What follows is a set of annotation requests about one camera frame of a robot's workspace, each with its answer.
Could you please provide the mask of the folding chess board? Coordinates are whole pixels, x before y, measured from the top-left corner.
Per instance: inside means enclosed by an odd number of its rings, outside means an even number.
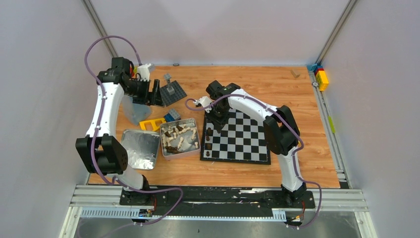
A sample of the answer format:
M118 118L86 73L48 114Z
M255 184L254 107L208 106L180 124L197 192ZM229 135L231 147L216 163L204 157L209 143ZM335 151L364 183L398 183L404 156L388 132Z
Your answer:
M263 124L250 118L242 111L230 109L234 117L218 133L213 129L212 122L204 117L201 161L232 162L244 164L270 165L270 150L266 146ZM206 141L207 128L213 129L210 141ZM205 157L206 143L212 144L210 157Z

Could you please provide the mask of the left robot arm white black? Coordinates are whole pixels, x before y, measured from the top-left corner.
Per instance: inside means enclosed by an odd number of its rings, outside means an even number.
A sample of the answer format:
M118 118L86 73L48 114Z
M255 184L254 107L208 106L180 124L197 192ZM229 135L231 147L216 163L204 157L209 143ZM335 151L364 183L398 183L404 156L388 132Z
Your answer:
M164 106L158 79L149 91L154 67L152 63L135 67L124 57L112 58L111 67L94 76L98 97L93 119L86 135L75 142L89 173L100 175L109 185L117 182L133 191L132 197L140 205L150 202L152 192L146 177L129 165L127 150L116 139L116 122L125 95L140 105Z

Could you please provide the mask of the silver tin lid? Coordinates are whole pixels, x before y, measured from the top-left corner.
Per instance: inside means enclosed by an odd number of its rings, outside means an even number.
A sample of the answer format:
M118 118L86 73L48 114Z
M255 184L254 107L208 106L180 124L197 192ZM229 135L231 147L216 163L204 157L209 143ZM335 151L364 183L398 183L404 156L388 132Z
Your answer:
M157 132L127 129L121 144L126 149L128 164L135 170L153 170L157 163L160 135Z

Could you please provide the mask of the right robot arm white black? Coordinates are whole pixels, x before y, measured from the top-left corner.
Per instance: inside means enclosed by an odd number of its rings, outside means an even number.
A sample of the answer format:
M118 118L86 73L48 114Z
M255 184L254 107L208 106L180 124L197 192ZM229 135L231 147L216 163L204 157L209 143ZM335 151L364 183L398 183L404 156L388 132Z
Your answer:
M297 152L303 149L304 143L290 108L266 104L234 83L222 86L215 80L206 91L209 95L201 98L199 104L217 132L227 124L230 109L239 110L262 124L265 145L279 160L284 203L289 207L301 203L307 181L301 177Z

